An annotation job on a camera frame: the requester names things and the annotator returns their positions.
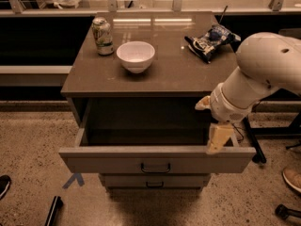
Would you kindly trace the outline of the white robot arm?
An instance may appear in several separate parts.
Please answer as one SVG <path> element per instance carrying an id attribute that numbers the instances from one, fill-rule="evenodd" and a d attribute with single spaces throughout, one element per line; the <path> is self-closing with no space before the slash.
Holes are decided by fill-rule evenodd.
<path id="1" fill-rule="evenodd" d="M 209 109 L 216 123 L 210 126 L 207 154 L 219 153 L 258 101 L 279 89 L 301 94 L 301 40 L 261 32 L 247 37 L 236 52 L 237 68 L 212 93 L 195 105 Z"/>

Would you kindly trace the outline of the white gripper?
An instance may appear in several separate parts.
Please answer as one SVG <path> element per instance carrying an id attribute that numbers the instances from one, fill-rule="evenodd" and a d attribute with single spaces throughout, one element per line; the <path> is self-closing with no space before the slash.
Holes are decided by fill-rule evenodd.
<path id="1" fill-rule="evenodd" d="M 230 123 L 242 121 L 251 112 L 251 107 L 242 109 L 232 105 L 224 96 L 220 83 L 210 97 L 205 96 L 196 103 L 195 110 L 205 109 L 211 109 L 212 116 L 217 121 L 222 121 L 210 125 L 206 154 L 220 153 L 233 134 Z"/>

